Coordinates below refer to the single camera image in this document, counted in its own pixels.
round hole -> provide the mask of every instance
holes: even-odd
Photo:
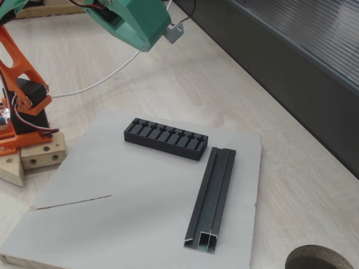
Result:
[[[354,269],[337,252],[319,245],[304,245],[293,250],[286,261],[286,269]]]

metal bracket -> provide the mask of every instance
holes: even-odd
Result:
[[[179,22],[178,24],[174,25],[173,28],[166,28],[166,32],[163,34],[163,36],[168,40],[168,42],[170,42],[171,44],[173,44],[174,42],[177,41],[177,39],[179,39],[183,34],[185,33],[184,29],[183,29],[183,25],[181,22]]]

wooden block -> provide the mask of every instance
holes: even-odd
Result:
[[[62,132],[54,133],[51,143],[21,148],[21,160],[25,170],[60,164],[65,157],[65,139]]]
[[[51,15],[84,13],[80,7],[76,7],[66,0],[45,0],[43,6],[28,7],[22,9],[16,18],[45,17]]]
[[[0,178],[24,186],[24,169],[20,160],[20,151],[0,157]]]
[[[39,263],[36,261],[20,259],[17,257],[8,256],[8,255],[0,255],[0,261],[2,261],[4,263],[9,263],[11,265],[21,266],[22,268],[29,268],[29,269],[66,269],[65,267],[48,265],[46,263]]]

black cable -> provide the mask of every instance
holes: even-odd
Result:
[[[193,10],[192,10],[191,14],[187,18],[184,18],[180,22],[184,22],[184,21],[188,20],[189,18],[192,18],[193,14],[196,11],[196,8],[197,8],[197,0],[194,0],[194,2],[193,2]]]
[[[67,0],[70,4],[73,4],[74,6],[77,7],[82,7],[82,8],[98,8],[100,10],[104,10],[105,7],[101,6],[99,4],[78,4],[76,3],[74,0]]]

white cable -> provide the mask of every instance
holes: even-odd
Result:
[[[17,111],[17,105],[15,104],[15,99],[16,99],[16,98],[17,98],[17,95],[15,94],[15,95],[13,96],[13,98],[12,98],[11,104],[13,105],[13,109],[14,109],[14,111],[15,111],[15,113],[16,113],[16,116],[17,116],[20,120],[22,120],[23,122],[25,122],[28,126],[34,127],[34,128],[39,129],[39,130],[41,130],[41,131],[50,131],[50,132],[52,132],[52,131],[56,130],[56,129],[53,129],[53,128],[46,128],[46,127],[40,127],[40,126],[33,125],[32,123],[27,122],[26,120],[24,120],[23,118],[21,118],[20,115],[19,115],[19,113],[18,113],[18,111]]]
[[[169,9],[169,6],[171,5],[173,0],[169,0],[168,2],[168,6],[166,8],[166,10]],[[138,50],[126,63],[124,63],[122,66],[120,66],[118,69],[116,69],[115,71],[113,71],[110,75],[108,75],[107,77],[105,77],[104,79],[96,82],[95,84],[92,84],[91,86],[87,87],[87,88],[84,88],[80,91],[74,91],[74,92],[70,92],[68,94],[59,94],[59,95],[54,95],[52,96],[52,98],[60,98],[60,97],[66,97],[66,96],[71,96],[71,95],[76,95],[76,94],[80,94],[82,92],[85,92],[85,91],[88,91],[90,89],[92,89],[93,87],[96,87],[98,85],[100,85],[102,82],[105,82],[106,80],[108,80],[110,77],[112,77],[113,75],[115,75],[116,73],[118,73],[119,71],[121,71],[125,66],[127,66],[129,63],[132,62],[133,59],[136,58],[137,55],[140,54],[140,51]]]

